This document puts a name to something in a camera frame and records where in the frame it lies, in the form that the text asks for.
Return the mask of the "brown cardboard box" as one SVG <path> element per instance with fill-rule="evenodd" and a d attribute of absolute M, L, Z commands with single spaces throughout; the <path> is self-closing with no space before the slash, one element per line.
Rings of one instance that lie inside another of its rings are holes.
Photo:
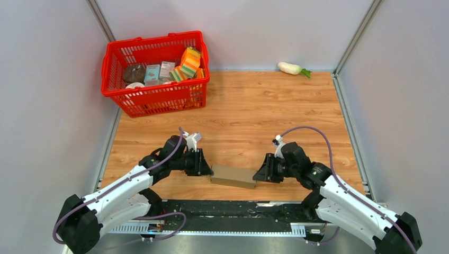
<path fill-rule="evenodd" d="M 253 180 L 255 172 L 250 169 L 235 168 L 222 165 L 212 166 L 213 175 L 210 177 L 212 184 L 254 189 L 256 180 Z"/>

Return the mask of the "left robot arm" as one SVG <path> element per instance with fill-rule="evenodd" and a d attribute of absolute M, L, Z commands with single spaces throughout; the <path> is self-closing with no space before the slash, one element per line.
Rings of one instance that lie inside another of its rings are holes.
<path fill-rule="evenodd" d="M 173 135 L 115 182 L 84 197 L 68 197 L 54 226 L 53 239 L 72 253 L 87 253 L 121 224 L 141 217 L 156 220 L 169 216 L 151 186 L 173 170 L 188 176 L 213 175 L 197 146 L 201 138 L 200 133 Z"/>

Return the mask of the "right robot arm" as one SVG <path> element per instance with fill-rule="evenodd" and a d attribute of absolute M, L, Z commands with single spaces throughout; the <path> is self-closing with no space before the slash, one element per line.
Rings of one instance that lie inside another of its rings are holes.
<path fill-rule="evenodd" d="M 295 142 L 280 143 L 275 153 L 266 154 L 253 180 L 280 183 L 288 177 L 311 190 L 301 203 L 306 220 L 330 222 L 375 253 L 417 253 L 423 245 L 411 214 L 398 214 L 367 198 L 334 176 L 326 165 L 311 161 Z"/>

